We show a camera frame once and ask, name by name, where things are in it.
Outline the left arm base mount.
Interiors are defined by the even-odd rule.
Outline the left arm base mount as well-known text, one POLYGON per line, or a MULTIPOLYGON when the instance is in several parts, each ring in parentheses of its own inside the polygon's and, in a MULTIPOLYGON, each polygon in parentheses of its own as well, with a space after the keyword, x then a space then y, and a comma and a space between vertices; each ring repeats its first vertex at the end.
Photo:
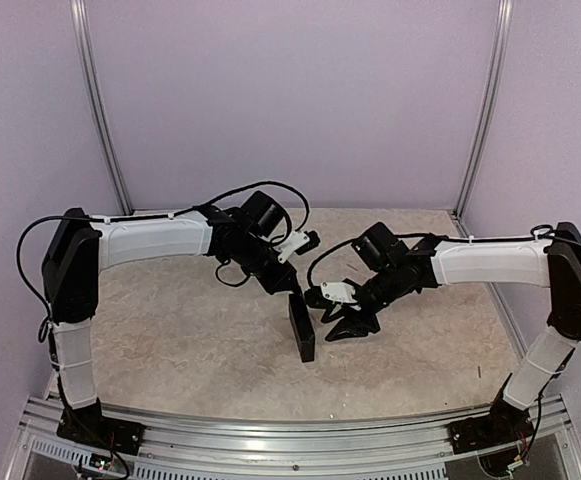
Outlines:
POLYGON ((139 452, 144 432, 141 423, 104 416, 99 400, 83 408, 65 407, 57 428, 59 438, 133 456, 139 452))

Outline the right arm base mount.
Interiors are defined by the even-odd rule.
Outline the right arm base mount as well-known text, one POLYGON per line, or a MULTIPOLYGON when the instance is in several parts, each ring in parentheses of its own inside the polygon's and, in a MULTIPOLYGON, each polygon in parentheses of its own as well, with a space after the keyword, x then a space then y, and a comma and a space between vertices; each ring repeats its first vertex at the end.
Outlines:
POLYGON ((503 385, 488 412, 451 422, 447 426, 454 454, 491 448, 529 439, 534 433, 529 410, 519 410, 503 398, 503 385))

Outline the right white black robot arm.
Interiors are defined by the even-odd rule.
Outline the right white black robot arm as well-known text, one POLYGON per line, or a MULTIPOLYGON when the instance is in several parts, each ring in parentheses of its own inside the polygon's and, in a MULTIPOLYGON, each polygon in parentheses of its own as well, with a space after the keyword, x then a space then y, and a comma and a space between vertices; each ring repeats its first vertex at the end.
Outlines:
POLYGON ((378 222, 347 243, 372 277, 362 284, 310 281, 306 292, 309 306, 323 310, 323 322, 334 325, 329 342, 378 332, 380 311, 424 289, 468 283, 549 289, 545 329, 481 423, 482 436, 490 443, 501 444, 519 429, 519 412, 539 399, 581 343, 581 235, 570 222, 538 225, 527 236, 502 238, 395 234, 378 222))

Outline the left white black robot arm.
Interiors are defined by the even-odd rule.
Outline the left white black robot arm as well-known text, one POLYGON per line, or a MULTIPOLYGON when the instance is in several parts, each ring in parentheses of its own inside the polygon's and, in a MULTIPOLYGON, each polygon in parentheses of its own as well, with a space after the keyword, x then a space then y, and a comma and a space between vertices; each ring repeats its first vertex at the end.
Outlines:
POLYGON ((189 209, 142 216, 91 216, 73 208, 58 226, 41 265, 41 300, 62 401, 74 410, 69 424, 91 445, 110 434, 96 412, 91 322, 99 302, 99 275, 112 267, 172 256, 210 256, 234 263, 270 295, 297 292, 290 257, 311 240, 271 196, 254 192, 242 205, 221 209, 210 200, 189 209))

